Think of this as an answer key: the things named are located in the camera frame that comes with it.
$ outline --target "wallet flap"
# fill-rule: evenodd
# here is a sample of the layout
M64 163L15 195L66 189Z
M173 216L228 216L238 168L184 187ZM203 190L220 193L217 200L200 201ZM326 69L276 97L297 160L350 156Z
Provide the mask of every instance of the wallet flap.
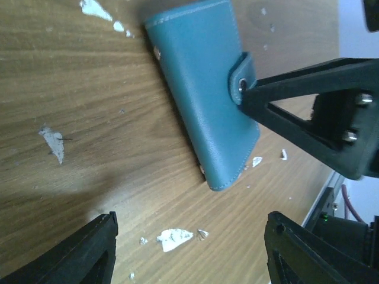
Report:
M242 58L230 1L155 15L146 30L209 187L229 187L259 137L258 124L230 99L229 77Z
M244 52L242 61L232 72L229 78L229 92L235 104L242 103L243 91L253 88L256 84L253 57L250 53Z

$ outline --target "wire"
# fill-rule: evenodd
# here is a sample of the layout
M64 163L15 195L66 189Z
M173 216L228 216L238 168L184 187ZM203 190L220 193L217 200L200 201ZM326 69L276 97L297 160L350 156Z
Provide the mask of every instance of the wire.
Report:
M353 205L351 205L351 202L350 202L349 197L348 197L348 190L346 188L346 185L342 185L341 187L342 187L342 196L343 196L343 200L345 201L345 205L349 208L351 214L353 214L354 218L358 222L364 223L365 221L363 221L361 216L359 216L359 214L354 209Z

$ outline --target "wallet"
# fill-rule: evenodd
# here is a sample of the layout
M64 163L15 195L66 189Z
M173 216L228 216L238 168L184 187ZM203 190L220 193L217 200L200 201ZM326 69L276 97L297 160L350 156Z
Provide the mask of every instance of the wallet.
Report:
M259 138L256 121L240 110L256 83L229 0L206 0L155 15L147 34L214 191L232 185Z

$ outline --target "wooden table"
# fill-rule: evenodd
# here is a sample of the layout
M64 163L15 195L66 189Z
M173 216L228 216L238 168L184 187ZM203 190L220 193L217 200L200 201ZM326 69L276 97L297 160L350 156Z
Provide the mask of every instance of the wooden table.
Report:
M263 162L252 169L251 157L232 188L212 192L147 50L140 23L155 7L100 1L133 38L84 15L78 2L0 4L0 275L116 211L113 283L129 283L131 272L135 283L269 282L267 213L302 222L330 170L261 127L252 157ZM259 78L338 57L337 0L233 4ZM306 117L312 100L281 105ZM62 165L38 134L43 125L70 139ZM164 253L155 239L167 228L210 235Z

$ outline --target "leather case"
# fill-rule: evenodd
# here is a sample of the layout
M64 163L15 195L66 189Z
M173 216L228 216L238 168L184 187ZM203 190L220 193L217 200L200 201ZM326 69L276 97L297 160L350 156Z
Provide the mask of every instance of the leather case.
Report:
M154 53L190 136L209 187L220 191L241 174L259 138L239 105L256 83L228 0L206 0L149 18Z

